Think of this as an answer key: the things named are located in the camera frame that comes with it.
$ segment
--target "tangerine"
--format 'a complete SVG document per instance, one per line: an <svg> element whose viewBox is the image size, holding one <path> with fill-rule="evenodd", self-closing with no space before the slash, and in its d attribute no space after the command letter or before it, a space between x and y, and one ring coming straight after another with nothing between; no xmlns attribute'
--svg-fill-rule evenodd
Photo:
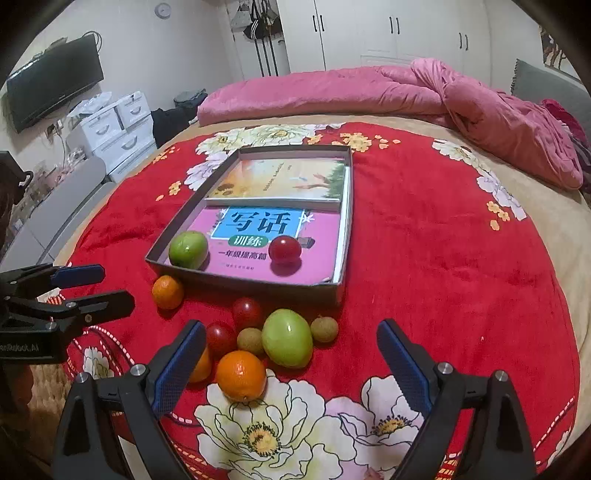
<svg viewBox="0 0 591 480"><path fill-rule="evenodd" d="M193 373L189 377L189 383L199 383L209 377L209 374L212 372L212 357L209 355L209 350L207 345L205 346L205 350L201 354L201 358L195 368L193 369Z"/></svg>
<svg viewBox="0 0 591 480"><path fill-rule="evenodd" d="M252 353L235 350L219 361L216 381L230 400L247 403L260 398L265 391L267 371Z"/></svg>
<svg viewBox="0 0 591 480"><path fill-rule="evenodd" d="M152 286L154 303L163 310L174 310L181 305L183 297L183 284L170 275L162 275Z"/></svg>

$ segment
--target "wall-mounted tv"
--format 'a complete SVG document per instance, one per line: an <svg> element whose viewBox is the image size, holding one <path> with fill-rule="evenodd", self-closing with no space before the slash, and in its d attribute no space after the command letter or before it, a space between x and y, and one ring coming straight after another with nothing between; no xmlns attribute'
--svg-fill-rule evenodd
<svg viewBox="0 0 591 480"><path fill-rule="evenodd" d="M93 35L53 47L7 80L14 128L31 127L103 78Z"/></svg>

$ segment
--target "white wardrobe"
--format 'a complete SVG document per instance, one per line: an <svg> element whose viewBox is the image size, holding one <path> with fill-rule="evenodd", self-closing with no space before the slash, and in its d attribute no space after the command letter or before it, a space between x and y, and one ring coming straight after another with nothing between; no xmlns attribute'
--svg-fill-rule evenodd
<svg viewBox="0 0 591 480"><path fill-rule="evenodd" d="M435 57L491 82L483 0L278 0L292 72Z"/></svg>

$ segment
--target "black clamp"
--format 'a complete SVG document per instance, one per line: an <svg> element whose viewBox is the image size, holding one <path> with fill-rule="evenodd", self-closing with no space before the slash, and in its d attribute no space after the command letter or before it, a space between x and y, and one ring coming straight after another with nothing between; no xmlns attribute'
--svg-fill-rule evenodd
<svg viewBox="0 0 591 480"><path fill-rule="evenodd" d="M435 363L391 319L378 326L378 348L411 409L425 419L391 480L433 480L460 412L474 409L470 432L454 474L462 480L530 480L534 453L521 404L509 375L463 375Z"/></svg>
<svg viewBox="0 0 591 480"><path fill-rule="evenodd" d="M133 478L111 423L111 411L120 411L151 478L193 480L158 420L176 405L205 344L205 327L191 320L148 365L100 380L78 374L57 430L54 479L78 480L81 472L87 480Z"/></svg>
<svg viewBox="0 0 591 480"><path fill-rule="evenodd" d="M134 298L125 290L79 297L62 305L37 301L56 287L98 283L105 278L100 265L54 267L51 264L0 274L0 364L58 364L67 360L67 346L83 329L129 316ZM0 365L0 410L17 408Z"/></svg>

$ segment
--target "metal screw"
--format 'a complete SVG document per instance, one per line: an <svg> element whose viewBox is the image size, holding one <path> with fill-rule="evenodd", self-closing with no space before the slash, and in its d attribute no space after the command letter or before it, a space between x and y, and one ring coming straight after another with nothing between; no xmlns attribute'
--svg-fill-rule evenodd
<svg viewBox="0 0 591 480"><path fill-rule="evenodd" d="M142 365L142 364L137 364L131 367L131 369L129 369L129 372L134 376L134 377L141 377L144 372L146 371L146 366Z"/></svg>
<svg viewBox="0 0 591 480"><path fill-rule="evenodd" d="M506 382L507 380L509 380L509 375L507 375L507 372L505 372L504 370L497 370L495 372L495 378L499 382Z"/></svg>
<svg viewBox="0 0 591 480"><path fill-rule="evenodd" d="M76 382L77 383L84 383L89 378L90 378L90 375L87 372L80 372L78 375L76 375Z"/></svg>
<svg viewBox="0 0 591 480"><path fill-rule="evenodd" d="M438 364L437 369L443 374L443 375L449 375L450 373L453 372L453 367L451 364L448 364L447 362L441 362L440 364Z"/></svg>

